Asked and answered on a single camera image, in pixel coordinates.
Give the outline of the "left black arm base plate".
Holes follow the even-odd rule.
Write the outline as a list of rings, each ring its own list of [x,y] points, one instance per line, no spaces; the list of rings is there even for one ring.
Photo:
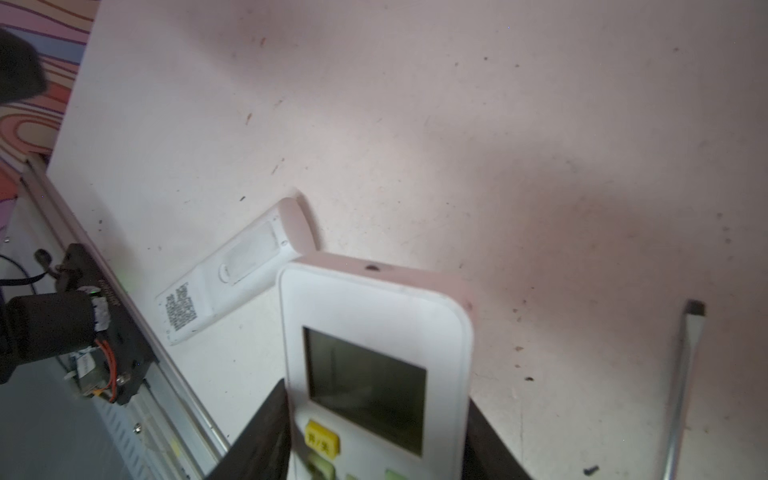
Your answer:
[[[108,277],[85,245],[66,249],[56,289],[81,291],[97,303],[94,346],[107,356],[108,401],[126,405],[139,392],[157,357],[119,293],[119,284]]]

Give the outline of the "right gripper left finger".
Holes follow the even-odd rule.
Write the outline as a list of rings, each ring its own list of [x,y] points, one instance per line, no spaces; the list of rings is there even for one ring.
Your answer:
[[[208,480],[283,480],[288,477],[291,428],[285,380],[280,379]]]

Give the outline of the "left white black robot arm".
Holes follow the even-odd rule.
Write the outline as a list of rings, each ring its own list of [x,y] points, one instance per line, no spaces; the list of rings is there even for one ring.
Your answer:
[[[1,31],[1,103],[44,93],[47,81],[36,49]],[[1,382],[16,368],[64,355],[95,339],[91,297],[83,291],[17,296],[1,302]]]

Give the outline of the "orange black flathead screwdriver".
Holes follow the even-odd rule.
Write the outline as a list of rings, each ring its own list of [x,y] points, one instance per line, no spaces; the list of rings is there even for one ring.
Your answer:
[[[681,315],[682,346],[670,391],[669,420],[659,476],[663,480],[677,478],[695,364],[706,324],[706,304],[701,300],[687,300]]]

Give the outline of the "white air conditioner remote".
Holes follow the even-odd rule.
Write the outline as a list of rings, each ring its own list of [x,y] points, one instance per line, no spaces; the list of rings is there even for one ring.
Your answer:
[[[316,252],[277,277],[293,479],[458,479],[475,301],[458,276]]]

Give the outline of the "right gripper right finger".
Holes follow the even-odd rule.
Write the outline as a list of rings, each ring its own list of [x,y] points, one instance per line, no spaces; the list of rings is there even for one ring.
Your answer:
[[[531,476],[512,455],[473,400],[470,400],[463,480],[530,480]]]

